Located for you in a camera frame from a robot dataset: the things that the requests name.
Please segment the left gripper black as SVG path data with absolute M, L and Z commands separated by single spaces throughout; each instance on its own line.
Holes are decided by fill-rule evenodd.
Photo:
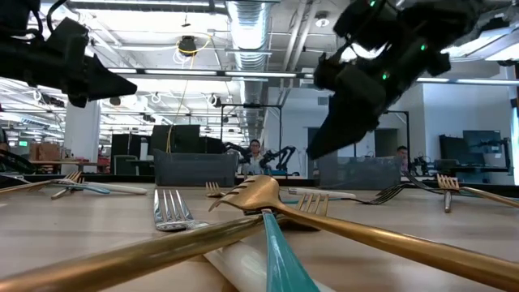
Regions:
M 99 58 L 86 56 L 80 49 L 64 52 L 44 43 L 1 41 L 1 77 L 43 85 L 68 95 L 69 102 L 83 108 L 87 102 L 132 95 L 137 86 L 109 71 Z

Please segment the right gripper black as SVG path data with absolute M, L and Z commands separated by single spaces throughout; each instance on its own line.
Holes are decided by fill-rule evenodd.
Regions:
M 360 141 L 379 125 L 379 119 L 423 73 L 441 75 L 450 70 L 449 54 L 425 41 L 388 46 L 373 59 L 348 62 L 339 52 L 322 54 L 314 85 L 333 92 L 328 115 L 307 149 L 317 159 Z

